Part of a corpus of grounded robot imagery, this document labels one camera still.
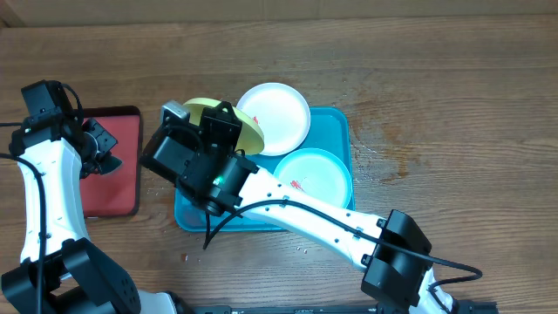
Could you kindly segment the yellow-green plate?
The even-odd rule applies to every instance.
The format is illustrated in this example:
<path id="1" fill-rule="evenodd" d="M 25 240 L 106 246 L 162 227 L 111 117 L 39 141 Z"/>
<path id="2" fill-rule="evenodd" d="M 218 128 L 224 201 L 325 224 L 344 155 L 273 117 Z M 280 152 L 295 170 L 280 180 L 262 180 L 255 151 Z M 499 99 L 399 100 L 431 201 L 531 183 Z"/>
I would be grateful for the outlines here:
<path id="1" fill-rule="evenodd" d="M 190 112 L 189 122 L 199 126 L 204 108 L 215 108 L 221 103 L 217 99 L 194 98 L 185 102 L 182 106 Z M 259 125 L 246 113 L 236 107 L 232 107 L 235 116 L 242 122 L 242 129 L 237 141 L 236 148 L 243 149 L 246 155 L 259 154 L 264 148 L 264 135 Z"/>

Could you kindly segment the white plate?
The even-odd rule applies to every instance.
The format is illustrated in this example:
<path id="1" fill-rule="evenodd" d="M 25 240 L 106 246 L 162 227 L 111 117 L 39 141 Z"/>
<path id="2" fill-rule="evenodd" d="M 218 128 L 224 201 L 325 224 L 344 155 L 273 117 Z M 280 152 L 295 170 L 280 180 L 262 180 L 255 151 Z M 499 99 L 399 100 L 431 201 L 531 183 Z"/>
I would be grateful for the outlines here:
<path id="1" fill-rule="evenodd" d="M 310 130 L 310 107 L 295 88 L 264 83 L 249 89 L 237 107 L 262 130 L 261 154 L 279 156 L 298 148 Z"/>

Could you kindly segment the light blue plate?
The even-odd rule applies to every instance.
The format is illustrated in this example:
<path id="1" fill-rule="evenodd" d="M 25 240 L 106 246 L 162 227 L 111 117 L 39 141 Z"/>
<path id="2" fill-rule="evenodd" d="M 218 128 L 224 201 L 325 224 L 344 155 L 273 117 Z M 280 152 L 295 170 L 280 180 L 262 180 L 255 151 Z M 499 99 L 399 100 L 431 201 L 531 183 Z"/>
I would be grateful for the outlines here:
<path id="1" fill-rule="evenodd" d="M 284 184 L 330 205 L 352 208 L 352 177 L 336 155 L 320 148 L 302 148 L 276 166 L 274 176 Z"/>

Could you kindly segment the green scouring sponge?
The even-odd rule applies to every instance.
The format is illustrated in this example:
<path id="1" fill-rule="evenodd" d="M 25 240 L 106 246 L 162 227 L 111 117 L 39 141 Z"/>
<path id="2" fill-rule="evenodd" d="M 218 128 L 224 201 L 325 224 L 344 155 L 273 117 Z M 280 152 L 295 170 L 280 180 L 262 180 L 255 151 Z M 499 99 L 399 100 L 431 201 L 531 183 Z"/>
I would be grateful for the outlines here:
<path id="1" fill-rule="evenodd" d="M 101 175 L 109 174 L 118 169 L 122 165 L 122 161 L 112 155 L 105 155 L 98 165 L 99 173 Z"/>

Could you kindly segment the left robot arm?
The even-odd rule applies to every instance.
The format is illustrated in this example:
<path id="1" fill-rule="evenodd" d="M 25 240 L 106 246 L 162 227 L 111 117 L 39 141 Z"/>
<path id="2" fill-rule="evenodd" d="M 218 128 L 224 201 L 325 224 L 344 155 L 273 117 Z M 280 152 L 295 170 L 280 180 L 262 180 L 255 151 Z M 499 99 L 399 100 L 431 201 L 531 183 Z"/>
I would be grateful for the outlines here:
<path id="1" fill-rule="evenodd" d="M 24 178 L 26 233 L 19 266 L 1 276 L 7 301 L 20 313 L 190 312 L 173 292 L 139 290 L 90 240 L 79 183 L 120 166 L 117 139 L 67 84 L 41 80 L 22 94 L 29 115 L 4 157 Z"/>

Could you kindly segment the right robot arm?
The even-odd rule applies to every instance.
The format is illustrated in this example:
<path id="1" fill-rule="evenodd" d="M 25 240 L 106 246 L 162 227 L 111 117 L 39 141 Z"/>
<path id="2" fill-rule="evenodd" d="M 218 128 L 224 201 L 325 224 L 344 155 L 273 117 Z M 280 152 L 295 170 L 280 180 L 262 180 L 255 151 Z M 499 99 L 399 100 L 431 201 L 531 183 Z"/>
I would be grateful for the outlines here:
<path id="1" fill-rule="evenodd" d="M 249 159 L 263 150 L 259 125 L 226 101 L 168 101 L 140 157 L 191 205 L 228 221 L 242 216 L 287 229 L 334 251 L 364 273 L 361 290 L 404 313 L 455 313 L 457 301 L 433 275 L 437 259 L 416 222 L 320 201 Z"/>

